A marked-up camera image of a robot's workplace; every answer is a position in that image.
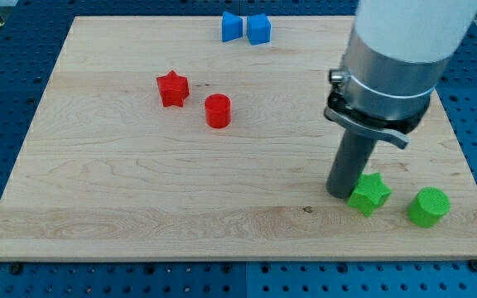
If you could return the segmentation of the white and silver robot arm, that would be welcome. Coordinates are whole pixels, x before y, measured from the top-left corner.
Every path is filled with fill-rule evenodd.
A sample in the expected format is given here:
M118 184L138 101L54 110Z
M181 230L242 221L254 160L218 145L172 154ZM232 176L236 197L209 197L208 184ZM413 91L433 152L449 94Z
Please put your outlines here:
M343 148L401 149L477 14L477 0L360 0L345 53L329 73L325 117Z

